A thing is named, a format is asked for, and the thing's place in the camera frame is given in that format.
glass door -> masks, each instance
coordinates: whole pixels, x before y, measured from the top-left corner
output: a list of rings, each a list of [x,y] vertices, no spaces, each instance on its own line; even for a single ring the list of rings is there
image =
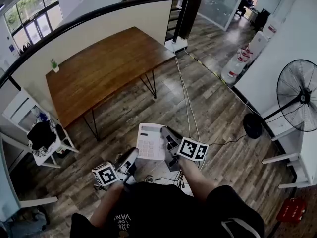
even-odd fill
[[[51,32],[46,13],[36,18],[36,24],[38,26],[38,29],[40,30],[42,38],[47,36]]]
[[[46,13],[33,19],[25,28],[33,44],[51,32]]]
[[[29,23],[25,29],[33,44],[36,44],[41,39],[40,32],[37,25],[35,24],[35,21],[31,21],[31,23]]]
[[[226,31],[241,0],[202,0],[200,16]]]

small potted plant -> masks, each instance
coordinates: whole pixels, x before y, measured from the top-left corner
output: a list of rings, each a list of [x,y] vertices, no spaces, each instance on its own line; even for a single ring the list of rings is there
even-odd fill
[[[59,72],[58,64],[54,59],[51,59],[51,66],[54,72]]]

standing fan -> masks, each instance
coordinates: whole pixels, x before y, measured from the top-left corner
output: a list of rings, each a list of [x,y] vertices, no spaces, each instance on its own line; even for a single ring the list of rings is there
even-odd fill
[[[280,108],[271,115],[245,115],[243,127],[250,138],[260,137],[261,124],[279,112],[300,131],[317,129],[317,65],[303,59],[290,62],[278,78],[276,93]]]

fan stand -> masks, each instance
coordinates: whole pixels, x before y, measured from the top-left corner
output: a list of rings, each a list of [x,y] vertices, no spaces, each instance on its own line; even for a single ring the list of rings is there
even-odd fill
[[[281,112],[282,110],[288,108],[289,106],[300,102],[301,104],[309,104],[310,101],[310,95],[311,91],[308,88],[301,89],[299,95],[295,97],[293,100],[291,100],[289,103],[287,103],[285,106],[282,108],[276,110],[269,116],[262,118],[256,114],[249,113],[244,116],[243,119],[243,127],[244,130],[246,131],[246,134],[252,138],[252,139],[257,139],[261,136],[262,134],[262,123],[266,121],[267,119],[273,117],[277,113]]]

metal hairpin leg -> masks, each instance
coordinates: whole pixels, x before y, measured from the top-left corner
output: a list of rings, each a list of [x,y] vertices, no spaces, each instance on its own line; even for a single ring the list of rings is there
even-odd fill
[[[153,94],[154,99],[156,99],[156,98],[157,98],[157,90],[156,90],[156,88],[155,88],[154,71],[152,70],[152,77],[153,77],[154,89],[153,89],[153,87],[152,87],[152,85],[151,85],[151,83],[150,83],[150,81],[149,81],[149,78],[148,78],[148,76],[147,76],[146,74],[145,74],[145,77],[147,78],[150,87],[148,87],[148,85],[143,81],[143,79],[142,79],[141,77],[140,77],[140,79],[141,79],[141,81],[143,82],[143,84],[145,84],[145,86],[148,88],[148,90],[150,91],[150,93]]]
[[[84,117],[84,120],[88,126],[88,128],[91,130],[91,132],[93,133],[93,135],[95,136],[96,140],[97,141],[100,141],[100,138],[98,136],[98,131],[97,131],[97,127],[96,127],[96,121],[95,121],[95,114],[94,114],[94,110],[92,109],[92,113],[93,113],[93,120],[94,120],[94,126],[95,126],[95,130],[96,130],[96,134],[94,133],[94,131],[91,129],[91,127],[89,126],[89,124],[87,123],[85,117]]]

